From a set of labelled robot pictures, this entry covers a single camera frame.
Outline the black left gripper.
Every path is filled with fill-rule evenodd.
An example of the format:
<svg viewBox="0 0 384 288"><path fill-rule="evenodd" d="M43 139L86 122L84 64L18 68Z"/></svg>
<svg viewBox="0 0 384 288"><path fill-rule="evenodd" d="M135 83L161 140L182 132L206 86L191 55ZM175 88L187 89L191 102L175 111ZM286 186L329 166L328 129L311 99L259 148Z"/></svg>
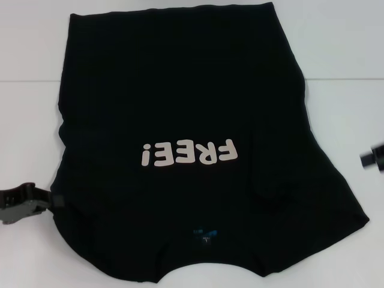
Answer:
<svg viewBox="0 0 384 288"><path fill-rule="evenodd" d="M14 224L26 217L40 214L38 206L64 207L64 197L61 194L36 188L31 182L9 190L0 190L0 222L3 225Z"/></svg>

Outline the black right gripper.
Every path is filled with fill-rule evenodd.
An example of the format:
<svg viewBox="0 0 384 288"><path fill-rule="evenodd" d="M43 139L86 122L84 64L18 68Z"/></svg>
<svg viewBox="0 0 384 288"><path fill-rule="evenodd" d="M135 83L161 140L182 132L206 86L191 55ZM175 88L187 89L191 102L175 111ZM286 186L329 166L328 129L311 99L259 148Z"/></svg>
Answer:
<svg viewBox="0 0 384 288"><path fill-rule="evenodd" d="M370 152L360 155L363 167L377 165L380 172L384 173L384 145L372 148Z"/></svg>

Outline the black FREE print t-shirt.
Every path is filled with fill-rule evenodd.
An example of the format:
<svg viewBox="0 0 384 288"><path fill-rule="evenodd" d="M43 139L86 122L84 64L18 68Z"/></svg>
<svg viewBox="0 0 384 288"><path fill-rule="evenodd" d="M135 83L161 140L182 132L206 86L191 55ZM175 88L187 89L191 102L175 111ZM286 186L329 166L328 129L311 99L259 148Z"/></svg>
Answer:
<svg viewBox="0 0 384 288"><path fill-rule="evenodd" d="M119 278L202 262L265 275L328 248L368 217L304 98L270 3L72 14L60 233Z"/></svg>

